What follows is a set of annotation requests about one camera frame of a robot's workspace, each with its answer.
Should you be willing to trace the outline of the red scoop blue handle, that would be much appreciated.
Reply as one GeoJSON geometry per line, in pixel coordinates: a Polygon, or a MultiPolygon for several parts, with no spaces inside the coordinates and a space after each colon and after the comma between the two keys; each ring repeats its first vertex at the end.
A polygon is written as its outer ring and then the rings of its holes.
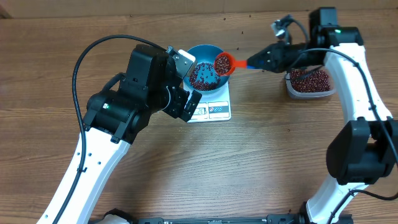
{"type": "Polygon", "coordinates": [[[227,52],[222,52],[222,53],[218,54],[216,56],[216,58],[219,56],[222,56],[222,55],[228,56],[230,63],[231,63],[231,70],[224,75],[218,74],[219,76],[230,76],[235,71],[236,68],[256,69],[256,68],[248,67],[247,60],[236,60],[230,53],[227,53],[227,52]]]}

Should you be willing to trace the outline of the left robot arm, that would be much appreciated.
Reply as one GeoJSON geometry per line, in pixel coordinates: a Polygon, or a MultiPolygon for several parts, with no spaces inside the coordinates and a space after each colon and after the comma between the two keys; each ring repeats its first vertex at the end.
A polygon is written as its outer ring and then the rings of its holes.
{"type": "Polygon", "coordinates": [[[90,97],[75,154],[39,223],[88,223],[114,168],[150,116],[189,121],[201,94],[180,87],[197,65],[188,52],[138,44],[127,70],[90,97]]]}

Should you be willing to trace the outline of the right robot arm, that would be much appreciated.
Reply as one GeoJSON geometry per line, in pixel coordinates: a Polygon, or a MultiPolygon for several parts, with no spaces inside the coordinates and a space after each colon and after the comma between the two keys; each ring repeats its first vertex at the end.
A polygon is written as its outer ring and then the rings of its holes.
{"type": "Polygon", "coordinates": [[[387,177],[397,165],[397,121],[382,102],[366,62],[357,27],[338,23],[333,7],[309,15],[305,42],[293,44],[285,16],[272,24],[275,44],[249,57],[251,68],[288,73],[295,68],[324,67],[340,98],[345,125],[326,151],[328,175],[297,214],[268,215],[267,223],[352,223],[344,208],[368,186],[387,177]]]}

